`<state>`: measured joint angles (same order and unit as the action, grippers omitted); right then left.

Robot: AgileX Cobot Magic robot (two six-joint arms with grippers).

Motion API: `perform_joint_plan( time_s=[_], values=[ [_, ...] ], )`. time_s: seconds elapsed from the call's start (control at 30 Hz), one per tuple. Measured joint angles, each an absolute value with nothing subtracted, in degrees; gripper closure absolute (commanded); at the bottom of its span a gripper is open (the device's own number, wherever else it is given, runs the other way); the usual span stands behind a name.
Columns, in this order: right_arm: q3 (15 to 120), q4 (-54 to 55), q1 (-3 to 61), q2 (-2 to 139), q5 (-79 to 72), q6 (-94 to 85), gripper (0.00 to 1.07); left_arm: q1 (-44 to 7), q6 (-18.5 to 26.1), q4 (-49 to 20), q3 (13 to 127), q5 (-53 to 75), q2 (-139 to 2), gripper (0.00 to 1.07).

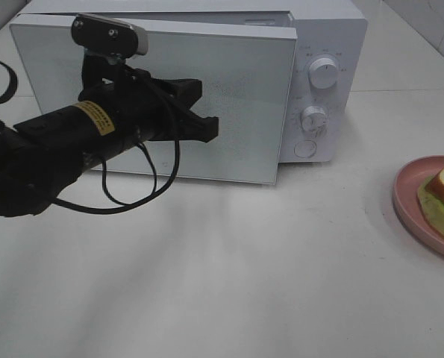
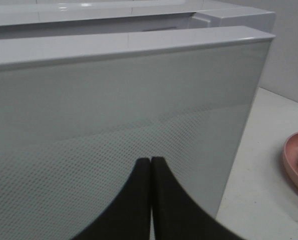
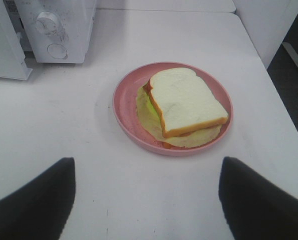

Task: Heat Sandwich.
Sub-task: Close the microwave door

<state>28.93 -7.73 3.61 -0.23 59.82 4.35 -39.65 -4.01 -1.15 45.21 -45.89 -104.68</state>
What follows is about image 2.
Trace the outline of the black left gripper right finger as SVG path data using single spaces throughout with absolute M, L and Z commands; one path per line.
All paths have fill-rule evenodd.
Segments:
M 226 230 L 186 193 L 163 157 L 151 159 L 157 240 L 224 240 Z

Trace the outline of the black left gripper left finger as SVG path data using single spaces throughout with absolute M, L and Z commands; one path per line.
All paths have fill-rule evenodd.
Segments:
M 150 160 L 137 159 L 126 183 L 109 206 L 76 240 L 150 239 Z

